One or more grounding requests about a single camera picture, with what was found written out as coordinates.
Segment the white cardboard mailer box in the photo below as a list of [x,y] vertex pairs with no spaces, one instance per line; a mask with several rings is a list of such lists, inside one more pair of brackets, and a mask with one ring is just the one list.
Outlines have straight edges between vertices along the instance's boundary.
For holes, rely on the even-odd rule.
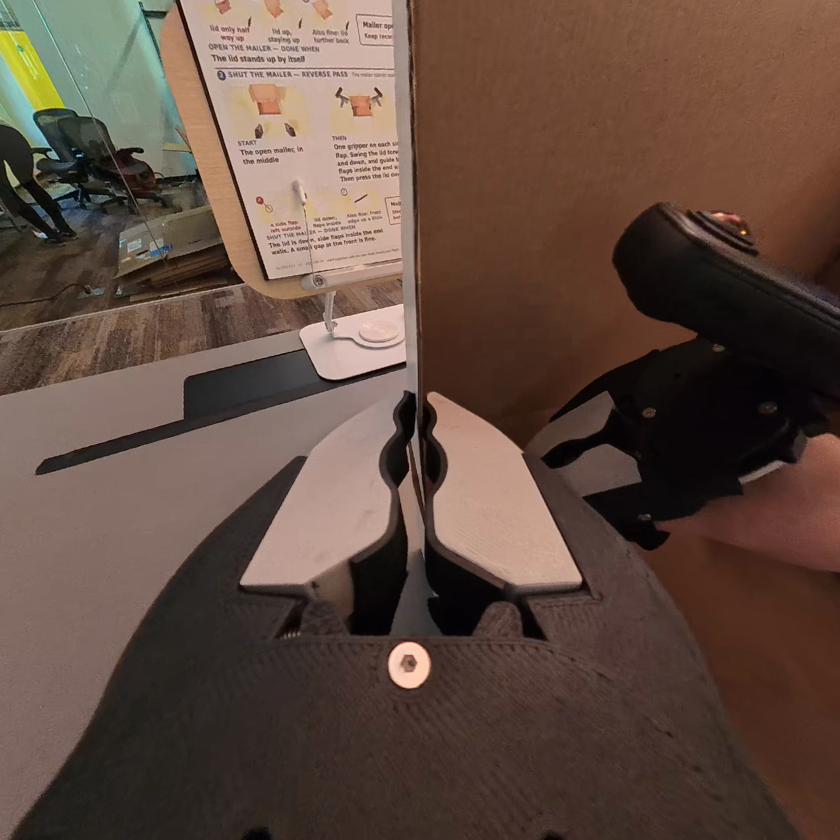
[[[395,2],[409,24],[425,391],[524,447],[688,332],[613,247],[657,202],[746,217],[838,289],[838,2]],[[838,838],[838,573],[676,533],[646,560],[801,835]]]

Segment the office chair with red seat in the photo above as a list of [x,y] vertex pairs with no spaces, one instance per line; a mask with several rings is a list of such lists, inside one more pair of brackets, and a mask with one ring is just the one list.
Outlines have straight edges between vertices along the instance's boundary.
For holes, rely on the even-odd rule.
[[88,169],[97,178],[121,189],[126,197],[134,201],[150,201],[168,207],[161,193],[158,175],[149,163],[140,158],[143,148],[117,147],[105,123],[94,117],[66,118],[63,123]]

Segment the grey mesh office chair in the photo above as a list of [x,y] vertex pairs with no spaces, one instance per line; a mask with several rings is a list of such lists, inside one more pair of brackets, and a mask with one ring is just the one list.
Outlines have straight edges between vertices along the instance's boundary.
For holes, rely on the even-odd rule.
[[37,148],[41,157],[35,166],[37,172],[74,188],[73,198],[81,209],[86,209],[91,200],[88,189],[90,175],[84,155],[62,128],[66,119],[78,118],[79,114],[68,108],[45,108],[33,113],[36,128],[48,143],[47,148]]

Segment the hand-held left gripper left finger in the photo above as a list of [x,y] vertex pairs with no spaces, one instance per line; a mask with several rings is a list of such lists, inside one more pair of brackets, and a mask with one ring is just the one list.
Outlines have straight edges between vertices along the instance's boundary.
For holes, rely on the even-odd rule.
[[378,560],[402,519],[398,487],[407,473],[416,397],[387,396],[316,444],[292,481],[240,579],[248,592],[325,602],[386,602],[402,583]]

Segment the yellow panel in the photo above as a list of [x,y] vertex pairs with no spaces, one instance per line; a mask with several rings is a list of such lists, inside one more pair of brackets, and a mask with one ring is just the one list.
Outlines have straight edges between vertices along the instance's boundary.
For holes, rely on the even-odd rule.
[[20,24],[2,25],[1,59],[33,111],[65,107],[43,61]]

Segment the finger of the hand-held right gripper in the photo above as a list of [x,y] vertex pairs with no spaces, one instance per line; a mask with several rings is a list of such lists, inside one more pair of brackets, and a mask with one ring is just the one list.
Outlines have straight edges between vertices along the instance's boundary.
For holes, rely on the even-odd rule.
[[634,458],[614,445],[604,443],[603,436],[594,434],[556,447],[549,456],[577,454],[584,445],[607,444],[617,451],[617,462],[613,468],[552,468],[580,496],[628,487],[638,483],[639,473]]
[[608,392],[602,392],[550,421],[525,447],[525,455],[540,457],[552,468],[613,468],[617,451],[608,444],[585,444],[577,454],[549,456],[556,447],[600,433],[615,407]]

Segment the flattened cardboard pile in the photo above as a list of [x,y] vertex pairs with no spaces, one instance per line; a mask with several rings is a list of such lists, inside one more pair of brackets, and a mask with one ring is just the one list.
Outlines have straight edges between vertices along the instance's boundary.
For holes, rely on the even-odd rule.
[[212,208],[197,206],[119,234],[113,296],[141,302],[240,283]]

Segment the person's right hand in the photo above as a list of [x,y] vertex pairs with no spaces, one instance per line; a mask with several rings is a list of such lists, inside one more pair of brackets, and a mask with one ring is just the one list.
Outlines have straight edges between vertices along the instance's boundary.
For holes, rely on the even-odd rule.
[[715,499],[697,513],[658,521],[691,534],[814,571],[839,572],[839,439],[812,438],[801,458]]

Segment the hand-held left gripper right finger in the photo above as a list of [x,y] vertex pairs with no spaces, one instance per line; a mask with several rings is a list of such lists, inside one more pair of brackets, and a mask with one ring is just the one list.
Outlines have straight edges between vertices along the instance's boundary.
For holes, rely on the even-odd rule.
[[583,576],[522,450],[449,398],[426,395],[427,536],[499,594],[556,594]]

